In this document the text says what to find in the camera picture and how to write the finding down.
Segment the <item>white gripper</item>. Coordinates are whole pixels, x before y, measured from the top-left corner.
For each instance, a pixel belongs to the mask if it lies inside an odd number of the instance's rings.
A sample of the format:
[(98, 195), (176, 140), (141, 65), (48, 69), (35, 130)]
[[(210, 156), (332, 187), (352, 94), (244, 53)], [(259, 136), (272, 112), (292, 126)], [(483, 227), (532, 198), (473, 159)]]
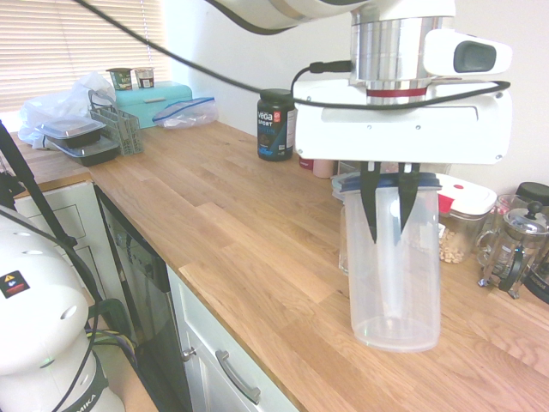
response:
[(345, 79), (299, 81), (293, 90), (294, 148), (306, 159), (362, 161), (360, 196), (376, 243), (376, 161), (399, 162), (403, 233), (419, 188), (419, 163), (494, 164), (507, 154), (512, 123), (508, 87), (506, 82), (438, 79), (419, 106), (380, 110), (366, 109), (365, 90)]

